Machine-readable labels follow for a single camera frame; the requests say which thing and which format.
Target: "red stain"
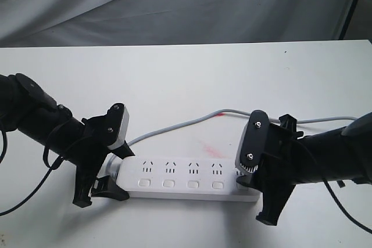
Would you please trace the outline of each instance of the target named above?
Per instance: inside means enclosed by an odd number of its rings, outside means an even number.
[[[221,152],[219,152],[217,149],[207,145],[206,143],[200,141],[200,143],[203,145],[203,151],[206,152],[209,157],[211,158],[226,158],[225,155],[223,155]]]

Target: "table surface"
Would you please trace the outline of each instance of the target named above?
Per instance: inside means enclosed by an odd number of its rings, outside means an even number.
[[[265,44],[0,49],[1,74],[24,73],[78,119],[115,102],[130,112],[127,139],[230,108],[261,109],[297,119],[370,112],[372,47],[368,41]],[[242,117],[204,123],[147,139],[137,156],[231,157]],[[348,122],[312,124],[307,134]],[[42,146],[9,135],[0,165],[0,210],[26,195],[46,173]],[[255,220],[256,204],[190,200],[94,199],[72,205],[74,166],[53,172],[23,207],[0,217],[0,247],[371,247],[372,237],[340,212],[322,184],[299,185],[277,227]],[[336,194],[372,227],[372,191],[346,182]]]

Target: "white cloth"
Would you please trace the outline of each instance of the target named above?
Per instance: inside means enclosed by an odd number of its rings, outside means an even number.
[[[337,39],[351,0],[17,1],[8,0],[6,15],[1,16],[2,45],[157,45]]]

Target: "white power strip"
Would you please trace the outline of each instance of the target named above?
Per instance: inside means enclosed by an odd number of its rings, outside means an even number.
[[[236,183],[234,159],[127,157],[117,176],[131,197],[256,202],[260,192]]]

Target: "power strip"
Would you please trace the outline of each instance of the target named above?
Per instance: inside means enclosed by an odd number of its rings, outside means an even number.
[[[117,176],[131,197],[256,202],[260,192],[236,183],[234,159],[126,157]]]

